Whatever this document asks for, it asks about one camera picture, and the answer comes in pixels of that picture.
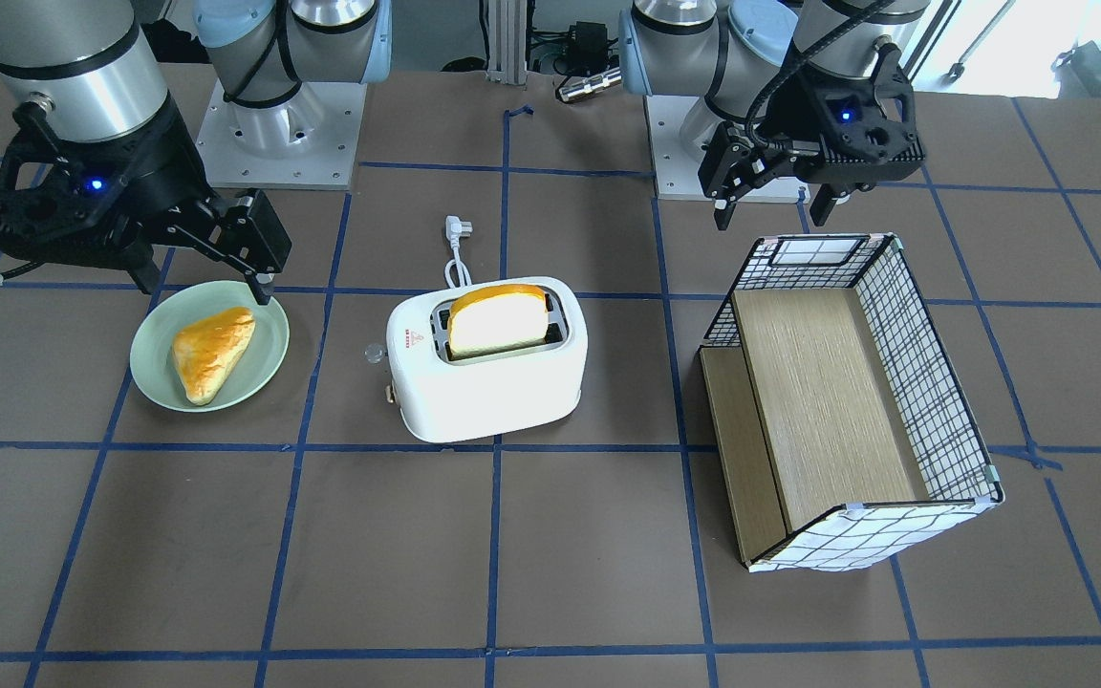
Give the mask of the toast slice in toaster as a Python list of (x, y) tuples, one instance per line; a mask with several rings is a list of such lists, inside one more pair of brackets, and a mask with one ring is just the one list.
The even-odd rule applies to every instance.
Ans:
[(465, 293), (447, 317), (447, 350), (455, 358), (492, 354), (545, 340), (550, 315), (544, 291), (495, 284)]

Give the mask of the white two-slot toaster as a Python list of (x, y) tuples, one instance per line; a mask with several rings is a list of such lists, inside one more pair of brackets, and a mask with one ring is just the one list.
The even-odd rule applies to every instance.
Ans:
[[(447, 317), (465, 293), (495, 284), (531, 284), (545, 292), (550, 326), (545, 340), (492, 354), (455, 358)], [(486, 439), (567, 417), (581, 397), (589, 335), (567, 283), (550, 277), (494, 280), (402, 301), (385, 332), (386, 393), (407, 430), (421, 441)]]

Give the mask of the black power adapter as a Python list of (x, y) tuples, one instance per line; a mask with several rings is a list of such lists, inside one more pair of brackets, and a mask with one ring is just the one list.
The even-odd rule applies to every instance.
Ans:
[(603, 23), (580, 21), (568, 29), (565, 61), (570, 70), (602, 73), (609, 67), (608, 28)]

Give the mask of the metal base plate image-left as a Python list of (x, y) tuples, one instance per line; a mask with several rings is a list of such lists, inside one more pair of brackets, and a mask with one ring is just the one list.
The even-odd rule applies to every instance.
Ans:
[(219, 188), (348, 192), (368, 95), (366, 84), (303, 83), (287, 103), (250, 109), (215, 84), (196, 139)]

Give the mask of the silver cylindrical connector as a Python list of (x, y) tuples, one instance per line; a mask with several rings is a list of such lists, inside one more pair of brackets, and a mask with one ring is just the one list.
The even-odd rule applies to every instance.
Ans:
[(599, 92), (611, 90), (621, 83), (623, 74), (620, 67), (612, 67), (595, 75), (567, 75), (555, 88), (554, 97), (559, 103), (581, 103), (590, 97), (598, 96)]

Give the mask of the aluminium profile post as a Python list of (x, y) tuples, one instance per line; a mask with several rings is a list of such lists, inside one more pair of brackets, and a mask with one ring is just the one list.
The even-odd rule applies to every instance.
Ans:
[(486, 79), (525, 88), (528, 1), (486, 1)]

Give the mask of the light green plate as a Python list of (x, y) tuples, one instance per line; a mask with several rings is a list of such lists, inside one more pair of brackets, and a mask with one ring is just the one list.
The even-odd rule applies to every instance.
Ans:
[[(179, 331), (232, 308), (249, 310), (257, 327), (217, 395), (206, 402), (192, 401), (172, 345)], [(276, 299), (261, 306), (244, 283), (214, 280), (176, 292), (144, 318), (131, 345), (131, 374), (137, 387), (162, 408), (188, 413), (224, 409), (253, 396), (270, 382), (287, 354), (288, 339), (287, 313)]]

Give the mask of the metal base plate image-right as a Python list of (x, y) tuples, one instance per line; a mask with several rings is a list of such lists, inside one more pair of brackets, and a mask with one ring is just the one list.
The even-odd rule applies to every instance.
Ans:
[(699, 170), (721, 119), (694, 96), (647, 96), (645, 114), (659, 199), (706, 201)]

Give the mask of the golden triangular pastry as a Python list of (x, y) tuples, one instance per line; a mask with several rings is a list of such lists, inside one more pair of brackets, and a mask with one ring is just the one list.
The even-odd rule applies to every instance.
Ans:
[(257, 332), (257, 317), (246, 306), (226, 309), (192, 323), (171, 341), (172, 364), (186, 398), (208, 405), (244, 356)]

